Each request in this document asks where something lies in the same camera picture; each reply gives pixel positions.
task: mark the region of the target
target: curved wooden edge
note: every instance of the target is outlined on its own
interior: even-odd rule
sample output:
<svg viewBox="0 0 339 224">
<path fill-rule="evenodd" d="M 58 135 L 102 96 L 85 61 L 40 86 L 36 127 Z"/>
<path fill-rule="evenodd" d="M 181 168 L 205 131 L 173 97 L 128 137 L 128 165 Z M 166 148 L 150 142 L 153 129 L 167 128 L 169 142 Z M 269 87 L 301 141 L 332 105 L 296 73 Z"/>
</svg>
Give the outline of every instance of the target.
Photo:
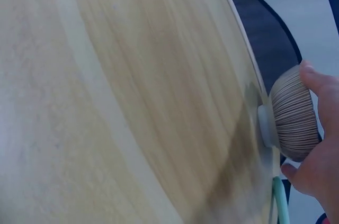
<svg viewBox="0 0 339 224">
<path fill-rule="evenodd" d="M 264 85 L 264 81 L 263 81 L 263 78 L 262 78 L 260 70 L 259 70 L 258 63 L 256 62 L 256 59 L 255 59 L 255 56 L 254 56 L 251 44 L 249 42 L 248 36 L 246 34 L 244 25 L 243 25 L 242 20 L 241 20 L 241 18 L 239 16 L 237 8 L 236 8 L 233 0 L 227 0 L 227 2 L 229 3 L 230 8 L 232 9 L 234 17 L 235 17 L 235 19 L 236 19 L 236 21 L 238 23 L 239 29 L 240 29 L 240 31 L 242 33 L 242 36 L 243 36 L 243 39 L 245 41 L 246 48 L 248 50 L 249 57 L 251 58 L 252 65 L 253 65 L 253 68 L 254 68 L 254 71 L 255 71 L 255 74 L 256 74 L 256 78 L 257 78 L 257 81 L 258 81 L 259 86 L 260 86 L 260 91 L 267 95 L 267 92 L 266 92 L 266 89 L 265 89 L 265 85 Z"/>
</svg>

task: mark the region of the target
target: finger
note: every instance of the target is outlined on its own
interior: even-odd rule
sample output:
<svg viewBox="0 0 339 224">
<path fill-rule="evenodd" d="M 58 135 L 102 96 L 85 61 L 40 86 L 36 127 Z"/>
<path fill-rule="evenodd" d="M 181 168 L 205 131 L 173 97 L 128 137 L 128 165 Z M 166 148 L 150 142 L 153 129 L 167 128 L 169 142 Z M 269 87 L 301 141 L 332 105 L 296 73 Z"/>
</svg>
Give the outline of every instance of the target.
<svg viewBox="0 0 339 224">
<path fill-rule="evenodd" d="M 295 167 L 293 167 L 291 164 L 284 164 L 281 167 L 281 172 L 284 174 L 284 176 L 286 176 L 286 178 L 293 185 L 294 181 L 295 181 L 297 169 Z"/>
<path fill-rule="evenodd" d="M 308 89 L 311 89 L 317 96 L 320 89 L 332 80 L 327 76 L 317 72 L 309 61 L 303 60 L 300 64 L 300 78 Z"/>
</svg>

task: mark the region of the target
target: light wood surface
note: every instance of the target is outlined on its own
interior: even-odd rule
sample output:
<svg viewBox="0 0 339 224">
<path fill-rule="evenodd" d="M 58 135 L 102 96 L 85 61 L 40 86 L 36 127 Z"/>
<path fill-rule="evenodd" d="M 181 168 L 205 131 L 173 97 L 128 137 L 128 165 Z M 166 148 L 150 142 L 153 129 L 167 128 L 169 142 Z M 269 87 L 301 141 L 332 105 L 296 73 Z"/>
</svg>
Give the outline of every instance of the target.
<svg viewBox="0 0 339 224">
<path fill-rule="evenodd" d="M 0 4 L 1 223 L 275 223 L 227 0 Z"/>
</svg>

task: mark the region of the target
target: mint green cable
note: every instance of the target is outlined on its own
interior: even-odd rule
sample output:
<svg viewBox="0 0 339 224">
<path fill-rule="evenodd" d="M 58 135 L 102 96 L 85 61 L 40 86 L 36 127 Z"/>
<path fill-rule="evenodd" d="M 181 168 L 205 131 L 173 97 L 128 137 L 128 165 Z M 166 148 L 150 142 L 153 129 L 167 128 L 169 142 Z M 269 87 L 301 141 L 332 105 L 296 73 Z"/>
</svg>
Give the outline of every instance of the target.
<svg viewBox="0 0 339 224">
<path fill-rule="evenodd" d="M 278 208 L 279 224 L 290 224 L 285 187 L 278 176 L 273 178 L 273 195 Z"/>
</svg>

